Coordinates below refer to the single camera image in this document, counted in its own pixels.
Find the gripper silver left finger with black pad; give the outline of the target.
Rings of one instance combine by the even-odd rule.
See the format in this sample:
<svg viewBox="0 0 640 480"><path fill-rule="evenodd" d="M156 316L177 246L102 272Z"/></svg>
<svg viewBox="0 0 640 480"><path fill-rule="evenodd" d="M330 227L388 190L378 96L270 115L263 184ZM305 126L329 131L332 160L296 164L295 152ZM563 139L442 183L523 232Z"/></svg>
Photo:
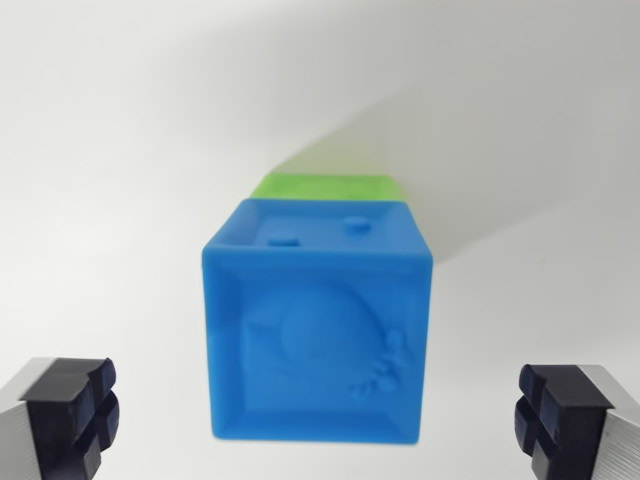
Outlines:
<svg viewBox="0 0 640 480"><path fill-rule="evenodd" d="M3 479L92 479L120 417L111 359L36 357L1 388Z"/></svg>

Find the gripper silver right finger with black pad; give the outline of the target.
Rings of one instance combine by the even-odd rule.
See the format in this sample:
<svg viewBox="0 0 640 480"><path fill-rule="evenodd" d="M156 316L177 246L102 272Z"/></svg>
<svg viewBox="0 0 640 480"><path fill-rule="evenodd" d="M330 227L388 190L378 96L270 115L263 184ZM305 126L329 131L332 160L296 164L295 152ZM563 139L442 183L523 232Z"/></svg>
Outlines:
<svg viewBox="0 0 640 480"><path fill-rule="evenodd" d="M599 365L522 367L515 435L538 479L637 479L639 403Z"/></svg>

